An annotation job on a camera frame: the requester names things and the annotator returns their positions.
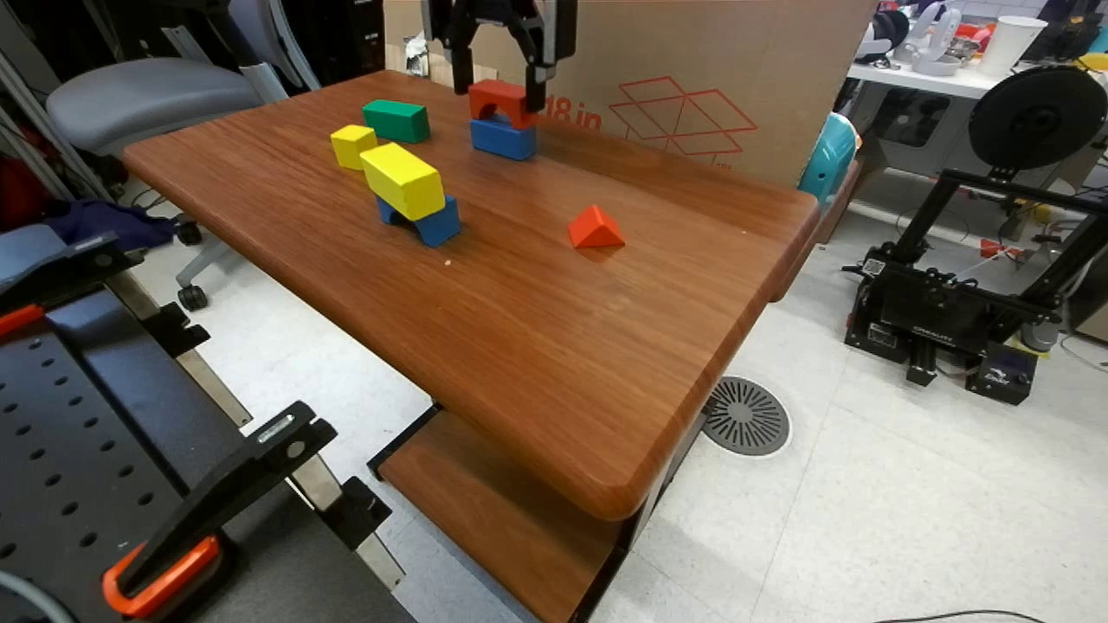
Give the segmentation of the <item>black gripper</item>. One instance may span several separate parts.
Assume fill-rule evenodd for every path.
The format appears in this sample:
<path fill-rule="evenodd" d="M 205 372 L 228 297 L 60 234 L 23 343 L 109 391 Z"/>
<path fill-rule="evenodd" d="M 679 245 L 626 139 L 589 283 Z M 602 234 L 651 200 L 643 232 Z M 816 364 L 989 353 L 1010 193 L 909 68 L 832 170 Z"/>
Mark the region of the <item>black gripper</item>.
<path fill-rule="evenodd" d="M 473 84 L 471 42 L 481 26 L 508 29 L 525 67 L 525 108 L 539 112 L 555 67 L 573 52 L 573 0 L 456 0 L 446 26 L 452 94 Z"/>

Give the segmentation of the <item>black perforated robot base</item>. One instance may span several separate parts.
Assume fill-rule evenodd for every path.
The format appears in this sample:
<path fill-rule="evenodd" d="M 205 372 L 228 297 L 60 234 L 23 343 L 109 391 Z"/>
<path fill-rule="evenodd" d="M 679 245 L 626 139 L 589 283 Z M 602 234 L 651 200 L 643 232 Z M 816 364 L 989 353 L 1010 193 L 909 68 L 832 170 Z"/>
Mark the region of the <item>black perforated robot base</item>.
<path fill-rule="evenodd" d="M 0 241 L 0 623 L 411 623 L 352 554 L 369 493 L 317 510 L 293 473 L 222 525 L 222 564 L 170 612 L 102 602 L 99 575 L 248 437 L 116 300 L 121 268 L 46 224 Z"/>

